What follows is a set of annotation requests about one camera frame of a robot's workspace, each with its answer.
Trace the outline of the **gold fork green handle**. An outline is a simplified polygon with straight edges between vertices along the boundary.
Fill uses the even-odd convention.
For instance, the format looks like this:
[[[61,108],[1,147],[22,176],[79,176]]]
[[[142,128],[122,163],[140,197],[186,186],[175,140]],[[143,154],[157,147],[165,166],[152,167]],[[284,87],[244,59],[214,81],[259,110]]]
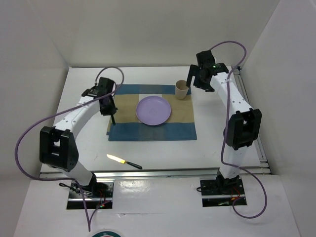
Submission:
[[[115,117],[113,114],[111,115],[111,121],[113,125],[116,125]]]

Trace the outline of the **beige plastic cup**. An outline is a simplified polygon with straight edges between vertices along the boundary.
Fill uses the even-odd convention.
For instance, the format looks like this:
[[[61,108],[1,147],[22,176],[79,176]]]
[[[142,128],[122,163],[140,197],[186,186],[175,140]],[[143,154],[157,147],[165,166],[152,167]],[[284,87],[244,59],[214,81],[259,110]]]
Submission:
[[[189,91],[189,87],[186,86],[185,80],[179,80],[175,84],[175,97],[178,100],[183,100]]]

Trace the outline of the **purple plastic plate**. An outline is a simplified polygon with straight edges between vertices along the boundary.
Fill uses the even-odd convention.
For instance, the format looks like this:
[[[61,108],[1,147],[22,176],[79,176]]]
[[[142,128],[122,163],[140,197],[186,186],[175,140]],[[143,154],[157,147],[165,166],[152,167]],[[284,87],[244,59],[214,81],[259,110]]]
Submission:
[[[145,125],[161,125],[169,119],[170,115],[171,105],[160,96],[147,96],[136,106],[136,116]]]

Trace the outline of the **gold knife green handle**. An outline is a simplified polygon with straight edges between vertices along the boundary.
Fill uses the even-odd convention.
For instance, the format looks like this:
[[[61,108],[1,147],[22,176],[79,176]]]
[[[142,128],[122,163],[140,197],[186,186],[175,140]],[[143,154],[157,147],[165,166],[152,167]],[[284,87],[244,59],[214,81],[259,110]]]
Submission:
[[[137,168],[137,169],[140,169],[140,170],[143,169],[143,167],[140,166],[140,165],[138,165],[138,164],[132,163],[132,162],[130,162],[130,161],[126,161],[126,160],[121,159],[121,158],[119,158],[119,157],[116,157],[116,156],[114,156],[114,155],[107,154],[107,157],[108,157],[109,159],[114,160],[114,161],[116,161],[116,162],[119,162],[119,163],[121,163],[121,164],[128,164],[128,165],[130,165],[130,166],[132,166],[132,167],[135,167],[135,168]]]

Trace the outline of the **blue beige checked cloth napkin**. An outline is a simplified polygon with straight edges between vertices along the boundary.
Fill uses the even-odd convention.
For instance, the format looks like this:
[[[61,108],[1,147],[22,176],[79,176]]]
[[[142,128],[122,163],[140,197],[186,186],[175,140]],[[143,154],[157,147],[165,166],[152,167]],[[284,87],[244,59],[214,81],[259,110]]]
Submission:
[[[139,101],[148,96],[160,96],[171,105],[171,115],[163,124],[149,126],[136,115]],[[116,124],[109,121],[109,141],[190,141],[197,139],[191,90],[183,100],[175,97],[174,85],[125,84],[114,97],[118,111]]]

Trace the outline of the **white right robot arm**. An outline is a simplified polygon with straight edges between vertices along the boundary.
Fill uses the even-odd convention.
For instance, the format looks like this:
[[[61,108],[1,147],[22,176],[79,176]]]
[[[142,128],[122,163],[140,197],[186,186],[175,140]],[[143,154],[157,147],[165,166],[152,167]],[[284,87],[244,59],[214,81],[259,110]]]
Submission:
[[[197,64],[190,66],[186,86],[217,92],[227,109],[221,165],[214,185],[219,193],[227,194],[238,184],[246,151],[258,138],[262,113],[245,101],[227,66],[216,63],[210,50],[197,53],[196,58]]]

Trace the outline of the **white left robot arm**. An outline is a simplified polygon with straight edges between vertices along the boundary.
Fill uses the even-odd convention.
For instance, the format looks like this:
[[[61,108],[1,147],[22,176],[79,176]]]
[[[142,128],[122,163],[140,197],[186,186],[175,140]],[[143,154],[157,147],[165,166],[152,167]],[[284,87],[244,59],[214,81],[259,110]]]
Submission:
[[[116,124],[114,103],[116,83],[108,78],[85,90],[78,102],[78,108],[69,112],[52,127],[44,126],[39,134],[40,162],[63,172],[68,178],[77,180],[80,192],[86,197],[97,193],[97,181],[93,172],[79,162],[76,138],[87,122],[96,114],[110,116]]]

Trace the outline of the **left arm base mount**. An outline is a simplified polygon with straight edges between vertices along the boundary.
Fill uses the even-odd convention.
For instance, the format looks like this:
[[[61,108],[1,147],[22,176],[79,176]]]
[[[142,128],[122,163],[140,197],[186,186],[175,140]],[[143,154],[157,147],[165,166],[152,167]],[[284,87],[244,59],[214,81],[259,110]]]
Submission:
[[[106,180],[105,182],[98,182],[97,184],[97,191],[94,191],[94,193],[83,191],[87,209],[92,210],[97,207],[100,209],[112,209],[114,181]],[[59,183],[59,186],[67,188],[69,191],[66,206],[67,210],[84,209],[82,196],[75,182],[72,182],[70,185]]]

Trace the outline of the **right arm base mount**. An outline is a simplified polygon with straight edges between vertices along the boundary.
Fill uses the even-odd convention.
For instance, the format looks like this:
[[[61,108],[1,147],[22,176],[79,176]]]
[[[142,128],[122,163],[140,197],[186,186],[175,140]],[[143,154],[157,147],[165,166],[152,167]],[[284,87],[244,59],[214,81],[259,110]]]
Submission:
[[[196,191],[201,193],[203,207],[223,207],[235,205],[247,205],[243,182],[239,178],[236,184],[220,188],[216,180],[200,180],[200,186]]]

